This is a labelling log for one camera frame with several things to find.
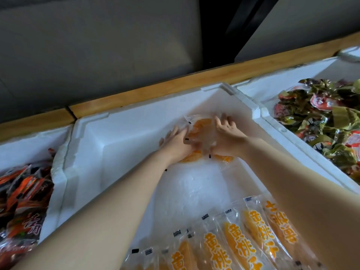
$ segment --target right hand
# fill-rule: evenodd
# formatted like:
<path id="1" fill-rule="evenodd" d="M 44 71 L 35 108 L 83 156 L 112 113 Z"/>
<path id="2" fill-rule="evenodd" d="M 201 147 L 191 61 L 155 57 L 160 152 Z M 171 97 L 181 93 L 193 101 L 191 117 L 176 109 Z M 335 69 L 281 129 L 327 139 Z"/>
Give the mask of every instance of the right hand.
<path id="1" fill-rule="evenodd" d="M 239 157 L 238 144 L 247 136 L 240 131 L 231 117 L 226 114 L 221 119 L 215 116 L 216 145 L 211 148 L 211 154 Z"/>

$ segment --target wooden board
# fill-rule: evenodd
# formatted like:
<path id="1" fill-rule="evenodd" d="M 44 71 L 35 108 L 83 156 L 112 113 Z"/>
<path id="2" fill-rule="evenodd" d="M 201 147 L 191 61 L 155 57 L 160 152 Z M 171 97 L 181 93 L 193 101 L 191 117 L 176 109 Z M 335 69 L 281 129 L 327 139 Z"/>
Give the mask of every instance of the wooden board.
<path id="1" fill-rule="evenodd" d="M 81 118 L 113 108 L 158 98 L 160 96 L 211 83 L 227 82 L 229 84 L 234 84 L 279 69 L 329 58 L 341 49 L 356 45 L 360 45 L 360 32 L 337 40 L 331 40 L 329 42 L 319 43 L 242 63 L 218 67 L 139 89 L 90 100 L 84 103 L 75 104 L 70 106 L 70 108 L 77 118 Z"/>
<path id="2" fill-rule="evenodd" d="M 63 127 L 73 123 L 75 119 L 66 109 L 59 109 L 43 114 L 33 115 L 0 124 L 0 141 Z"/>

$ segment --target hand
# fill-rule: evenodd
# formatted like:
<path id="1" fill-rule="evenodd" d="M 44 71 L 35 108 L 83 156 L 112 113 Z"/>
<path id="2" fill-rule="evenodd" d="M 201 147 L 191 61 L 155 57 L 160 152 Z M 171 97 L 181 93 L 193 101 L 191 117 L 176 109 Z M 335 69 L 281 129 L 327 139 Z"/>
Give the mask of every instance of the hand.
<path id="1" fill-rule="evenodd" d="M 231 117 L 226 114 L 221 116 L 221 120 L 215 116 L 216 126 L 216 145 L 211 148 L 212 154 L 222 156 L 239 156 L 238 144 L 244 141 L 247 136 L 240 131 Z"/>
<path id="2" fill-rule="evenodd" d="M 182 130 L 175 126 L 172 131 L 169 131 L 164 138 L 160 139 L 158 153 L 168 162 L 168 165 L 177 163 L 192 153 L 193 150 L 198 149 L 200 144 L 184 144 L 184 138 L 189 128 L 185 127 Z"/>

